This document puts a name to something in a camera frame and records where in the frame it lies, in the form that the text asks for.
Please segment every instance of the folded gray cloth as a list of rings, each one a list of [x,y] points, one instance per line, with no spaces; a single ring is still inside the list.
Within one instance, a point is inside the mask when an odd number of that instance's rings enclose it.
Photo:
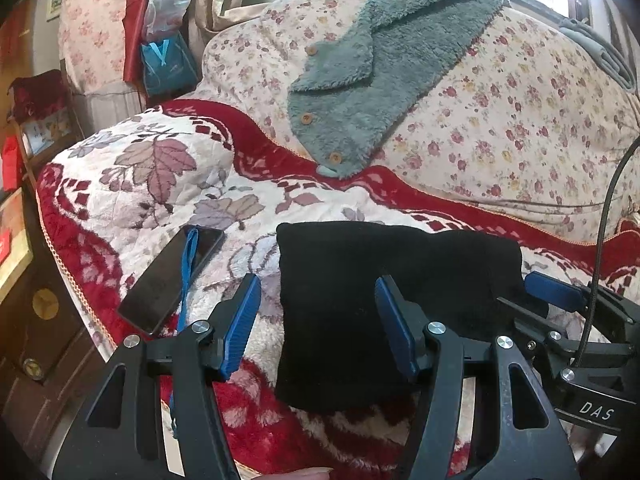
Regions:
[[[307,49],[289,88],[292,132],[325,176],[362,170],[391,126],[440,81],[504,0],[367,0],[338,41]]]
[[[622,88],[629,92],[636,90],[636,76],[625,58],[600,34],[578,20],[562,20],[560,32],[579,44],[593,58],[596,64],[609,74]]]

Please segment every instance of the blue bag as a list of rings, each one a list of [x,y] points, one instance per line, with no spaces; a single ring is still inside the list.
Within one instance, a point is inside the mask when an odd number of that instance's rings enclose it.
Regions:
[[[191,51],[178,32],[170,38],[140,46],[143,81],[150,96],[196,86],[198,73]]]

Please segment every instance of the red and white blanket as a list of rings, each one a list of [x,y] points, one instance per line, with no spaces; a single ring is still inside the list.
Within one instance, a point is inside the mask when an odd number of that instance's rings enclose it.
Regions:
[[[262,304],[241,369],[216,396],[235,459],[260,473],[330,466],[338,479],[387,479],[414,412],[407,396],[384,405],[319,416],[273,394],[284,340],[275,230],[281,222],[378,221],[439,232],[473,229],[516,239],[530,270],[586,283],[594,247],[567,242],[508,216],[430,196],[383,166],[351,180],[316,174],[316,165],[275,144],[227,105],[178,100],[99,132],[58,155],[41,173],[44,232],[104,358],[135,330],[116,308],[174,233],[187,222],[224,229],[221,251],[189,294],[188,321],[206,318],[246,272],[262,280]],[[640,234],[606,242],[604,283],[640,299]],[[581,319],[550,316],[578,338]],[[165,334],[175,329],[173,316]],[[594,340],[603,340],[593,331]],[[168,400],[170,381],[162,382]],[[452,458],[466,464],[473,383],[467,381]]]

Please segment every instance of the smartphone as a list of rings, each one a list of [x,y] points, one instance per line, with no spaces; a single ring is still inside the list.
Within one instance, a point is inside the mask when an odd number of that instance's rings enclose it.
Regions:
[[[185,225],[160,251],[131,287],[118,307],[118,314],[137,329],[155,336],[181,300],[182,252],[191,229],[198,230],[198,246],[191,266],[191,283],[221,245],[225,237],[219,229]]]

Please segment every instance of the blue gripper pad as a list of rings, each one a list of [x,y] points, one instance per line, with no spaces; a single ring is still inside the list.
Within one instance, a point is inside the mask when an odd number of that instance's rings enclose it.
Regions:
[[[587,305],[580,288],[541,272],[527,274],[524,278],[524,288],[530,295],[567,312],[582,311]]]
[[[261,297],[260,278],[255,274],[247,274],[234,296],[217,304],[209,316],[214,337],[220,338],[220,334],[224,334],[219,371],[225,381],[240,367],[246,342],[260,308]]]
[[[396,367],[415,381],[428,360],[423,332],[427,317],[420,305],[404,300],[391,276],[376,280],[374,297]]]

